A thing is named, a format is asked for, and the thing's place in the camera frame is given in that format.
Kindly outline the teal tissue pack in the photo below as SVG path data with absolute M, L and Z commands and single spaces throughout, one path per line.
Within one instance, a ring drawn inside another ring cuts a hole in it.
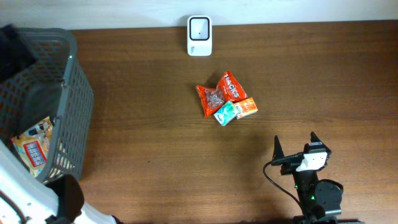
M 235 119 L 239 114 L 239 110 L 236 108 L 233 102 L 227 101 L 217 112 L 214 113 L 215 119 L 222 126 L 226 126 L 230 121 Z

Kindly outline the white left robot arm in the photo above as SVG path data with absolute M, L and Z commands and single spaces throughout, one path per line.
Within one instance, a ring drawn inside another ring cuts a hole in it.
M 94 105 L 75 37 L 1 27 L 1 222 L 117 223 L 79 185 Z

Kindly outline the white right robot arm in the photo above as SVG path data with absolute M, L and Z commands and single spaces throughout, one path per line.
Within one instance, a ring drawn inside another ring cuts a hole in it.
M 342 214 L 343 185 L 334 180 L 318 178 L 317 172 L 327 166 L 330 156 L 331 150 L 314 132 L 310 133 L 310 142 L 304 145 L 302 152 L 289 156 L 284 154 L 279 138 L 274 137 L 272 159 L 263 169 L 279 166 L 281 175 L 291 175 L 294 178 L 297 196 L 274 182 L 266 171 L 263 174 L 271 184 L 291 197 L 299 206 L 302 214 L 293 217 L 293 223 L 360 223 L 359 220 L 337 219 L 337 216 Z

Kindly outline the yellow snack bag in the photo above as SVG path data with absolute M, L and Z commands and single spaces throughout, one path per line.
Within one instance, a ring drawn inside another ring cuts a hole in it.
M 18 155 L 34 177 L 42 172 L 47 163 L 52 131 L 53 124 L 48 116 L 11 138 Z

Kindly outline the red Hacks candy bag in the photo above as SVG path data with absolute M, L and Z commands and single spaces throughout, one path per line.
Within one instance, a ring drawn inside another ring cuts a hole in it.
M 195 88 L 206 118 L 218 111 L 227 101 L 236 103 L 248 98 L 243 87 L 230 71 L 224 72 L 216 88 L 200 85 Z

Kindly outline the orange tissue pack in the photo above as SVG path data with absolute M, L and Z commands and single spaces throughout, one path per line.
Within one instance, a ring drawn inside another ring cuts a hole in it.
M 241 119 L 244 117 L 247 117 L 249 115 L 252 115 L 254 113 L 257 113 L 258 108 L 256 106 L 256 103 L 253 99 L 253 97 L 247 98 L 243 101 L 239 101 L 234 104 L 235 107 L 238 110 L 238 115 L 236 119 Z

